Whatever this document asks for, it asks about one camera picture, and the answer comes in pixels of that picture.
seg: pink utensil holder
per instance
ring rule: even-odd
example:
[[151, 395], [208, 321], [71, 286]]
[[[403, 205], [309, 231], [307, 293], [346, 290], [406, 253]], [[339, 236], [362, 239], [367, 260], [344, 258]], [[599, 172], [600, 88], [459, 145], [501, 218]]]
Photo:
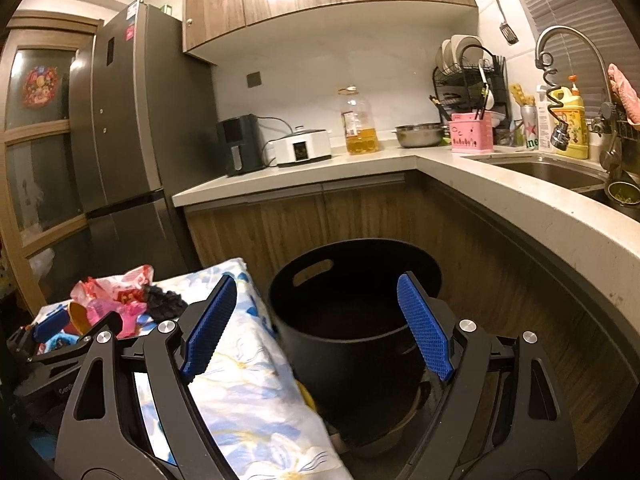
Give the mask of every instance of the pink utensil holder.
[[494, 150], [494, 130], [491, 114], [475, 119], [476, 113], [453, 114], [449, 123], [451, 151], [456, 153], [491, 153]]

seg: electrical outlet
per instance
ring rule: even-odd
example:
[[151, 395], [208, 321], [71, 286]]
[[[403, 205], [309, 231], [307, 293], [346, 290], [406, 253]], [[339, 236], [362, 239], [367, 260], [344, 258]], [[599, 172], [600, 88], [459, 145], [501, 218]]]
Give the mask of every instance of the electrical outlet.
[[246, 85], [249, 88], [253, 88], [254, 86], [260, 86], [261, 84], [262, 84], [262, 78], [260, 77], [260, 72], [253, 72], [251, 74], [247, 74]]

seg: kitchen counter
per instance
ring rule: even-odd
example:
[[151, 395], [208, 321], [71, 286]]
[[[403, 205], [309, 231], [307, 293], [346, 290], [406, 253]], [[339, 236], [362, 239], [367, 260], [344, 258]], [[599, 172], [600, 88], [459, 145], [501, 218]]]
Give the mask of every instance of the kitchen counter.
[[[591, 162], [576, 163], [594, 167]], [[640, 333], [640, 223], [576, 192], [452, 153], [449, 147], [387, 148], [370, 155], [335, 155], [292, 168], [224, 176], [178, 193], [173, 200], [175, 206], [190, 206], [407, 170], [418, 170], [443, 182], [530, 235], [609, 298]]]

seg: white appliance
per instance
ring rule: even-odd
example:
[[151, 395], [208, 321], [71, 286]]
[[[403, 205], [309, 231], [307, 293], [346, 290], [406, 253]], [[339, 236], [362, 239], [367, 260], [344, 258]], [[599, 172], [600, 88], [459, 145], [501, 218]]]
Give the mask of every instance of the white appliance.
[[302, 130], [273, 141], [278, 166], [293, 166], [331, 158], [327, 130]]

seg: glass cabinet door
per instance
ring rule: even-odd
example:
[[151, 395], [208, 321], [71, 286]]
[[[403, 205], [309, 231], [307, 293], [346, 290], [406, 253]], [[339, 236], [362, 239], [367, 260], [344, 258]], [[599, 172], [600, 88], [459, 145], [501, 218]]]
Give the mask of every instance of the glass cabinet door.
[[91, 233], [83, 229], [29, 258], [47, 303], [68, 300], [77, 282], [93, 276], [92, 256]]
[[82, 214], [68, 133], [7, 146], [6, 177], [23, 245]]
[[20, 49], [14, 57], [5, 129], [69, 118], [69, 71], [73, 50]]

